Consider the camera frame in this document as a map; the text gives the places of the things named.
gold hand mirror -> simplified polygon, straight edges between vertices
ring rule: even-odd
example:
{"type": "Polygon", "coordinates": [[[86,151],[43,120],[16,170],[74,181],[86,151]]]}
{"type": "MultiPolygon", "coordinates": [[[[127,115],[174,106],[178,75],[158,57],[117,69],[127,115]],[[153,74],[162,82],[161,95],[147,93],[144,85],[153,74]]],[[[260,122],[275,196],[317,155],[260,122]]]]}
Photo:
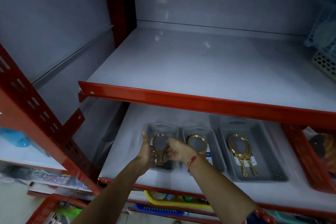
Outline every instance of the gold hand mirror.
{"type": "Polygon", "coordinates": [[[200,135],[192,135],[188,137],[187,145],[194,148],[199,154],[205,155],[207,151],[207,142],[200,135]]]}
{"type": "Polygon", "coordinates": [[[156,154],[156,165],[163,166],[163,153],[167,148],[167,137],[163,134],[157,134],[153,138],[153,150],[156,154]]]}
{"type": "Polygon", "coordinates": [[[252,147],[249,143],[249,141],[238,135],[238,134],[233,134],[232,136],[230,136],[229,141],[228,141],[228,145],[229,145],[229,149],[230,151],[232,151],[232,153],[234,154],[235,157],[238,158],[240,165],[241,165],[241,173],[246,177],[247,176],[247,172],[246,172],[246,168],[245,168],[245,164],[244,164],[244,160],[247,161],[247,163],[250,166],[250,169],[252,171],[252,174],[254,176],[258,176],[258,172],[254,169],[252,163],[251,163],[251,156],[252,156],[252,147]],[[233,140],[236,139],[241,139],[244,141],[245,143],[245,150],[244,151],[239,151],[238,147],[233,147],[233,140]]]}

blue basket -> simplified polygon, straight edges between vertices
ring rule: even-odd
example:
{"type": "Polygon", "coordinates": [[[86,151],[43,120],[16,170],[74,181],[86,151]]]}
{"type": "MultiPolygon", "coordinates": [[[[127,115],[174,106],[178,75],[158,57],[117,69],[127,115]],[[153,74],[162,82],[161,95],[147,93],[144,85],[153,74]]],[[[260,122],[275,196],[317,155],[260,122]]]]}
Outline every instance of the blue basket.
{"type": "Polygon", "coordinates": [[[135,209],[137,209],[138,212],[141,213],[150,213],[155,215],[161,215],[161,216],[183,216],[183,215],[189,215],[189,213],[178,211],[175,209],[166,209],[161,207],[153,207],[150,205],[142,205],[142,204],[135,204],[135,209]]]}
{"type": "Polygon", "coordinates": [[[319,1],[321,10],[305,45],[314,46],[325,56],[336,61],[336,2],[319,1]]]}

sleeve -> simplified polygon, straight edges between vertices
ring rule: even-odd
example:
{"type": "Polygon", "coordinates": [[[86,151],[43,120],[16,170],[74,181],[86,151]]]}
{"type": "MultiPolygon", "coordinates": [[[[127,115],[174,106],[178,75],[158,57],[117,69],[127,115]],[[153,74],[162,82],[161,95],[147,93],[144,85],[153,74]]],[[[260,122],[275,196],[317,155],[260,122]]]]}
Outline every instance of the sleeve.
{"type": "Polygon", "coordinates": [[[276,224],[276,220],[263,209],[259,208],[250,213],[243,224],[276,224]]]}

red plastic basket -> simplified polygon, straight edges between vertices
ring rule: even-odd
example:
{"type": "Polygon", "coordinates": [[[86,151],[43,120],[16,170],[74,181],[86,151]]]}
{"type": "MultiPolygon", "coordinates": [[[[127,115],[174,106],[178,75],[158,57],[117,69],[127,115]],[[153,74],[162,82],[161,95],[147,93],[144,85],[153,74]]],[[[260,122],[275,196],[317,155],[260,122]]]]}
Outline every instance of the red plastic basket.
{"type": "Polygon", "coordinates": [[[310,146],[302,129],[298,125],[289,124],[282,124],[282,129],[300,161],[310,186],[321,192],[336,194],[336,186],[333,180],[310,146]]]}
{"type": "Polygon", "coordinates": [[[67,202],[70,205],[74,205],[79,208],[85,208],[87,206],[83,201],[75,198],[65,197],[58,194],[51,194],[48,196],[42,204],[32,214],[26,224],[43,224],[52,211],[60,204],[60,202],[67,202]]]}

hand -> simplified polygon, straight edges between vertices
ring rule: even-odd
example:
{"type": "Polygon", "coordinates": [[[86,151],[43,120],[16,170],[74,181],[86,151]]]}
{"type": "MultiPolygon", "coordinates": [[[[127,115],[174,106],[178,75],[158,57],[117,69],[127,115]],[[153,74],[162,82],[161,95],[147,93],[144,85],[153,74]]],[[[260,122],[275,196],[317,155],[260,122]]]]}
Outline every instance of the hand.
{"type": "Polygon", "coordinates": [[[155,153],[150,147],[148,136],[144,131],[142,132],[142,139],[140,152],[134,159],[139,167],[139,176],[143,175],[151,166],[155,165],[155,153]]]}
{"type": "Polygon", "coordinates": [[[186,166],[190,159],[197,155],[194,148],[178,139],[167,139],[167,145],[168,148],[165,151],[167,158],[169,160],[183,162],[186,166]]]}

